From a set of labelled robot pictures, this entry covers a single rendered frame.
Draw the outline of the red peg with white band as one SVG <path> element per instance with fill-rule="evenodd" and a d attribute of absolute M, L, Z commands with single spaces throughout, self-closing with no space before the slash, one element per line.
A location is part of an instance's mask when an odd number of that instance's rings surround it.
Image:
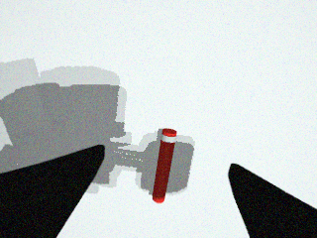
<path fill-rule="evenodd" d="M 161 203 L 165 200 L 166 188 L 176 140 L 176 131 L 173 129 L 162 129 L 158 153 L 158 165 L 153 191 L 153 201 Z"/>

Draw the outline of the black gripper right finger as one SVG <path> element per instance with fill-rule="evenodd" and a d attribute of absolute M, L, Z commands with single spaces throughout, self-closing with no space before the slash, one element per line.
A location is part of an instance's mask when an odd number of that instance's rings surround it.
<path fill-rule="evenodd" d="M 227 177 L 250 238 L 317 238 L 317 208 L 237 164 Z"/>

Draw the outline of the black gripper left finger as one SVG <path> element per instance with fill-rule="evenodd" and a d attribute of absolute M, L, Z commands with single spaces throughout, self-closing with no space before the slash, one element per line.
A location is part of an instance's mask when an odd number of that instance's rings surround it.
<path fill-rule="evenodd" d="M 0 238 L 56 238 L 104 156 L 96 145 L 0 174 Z"/>

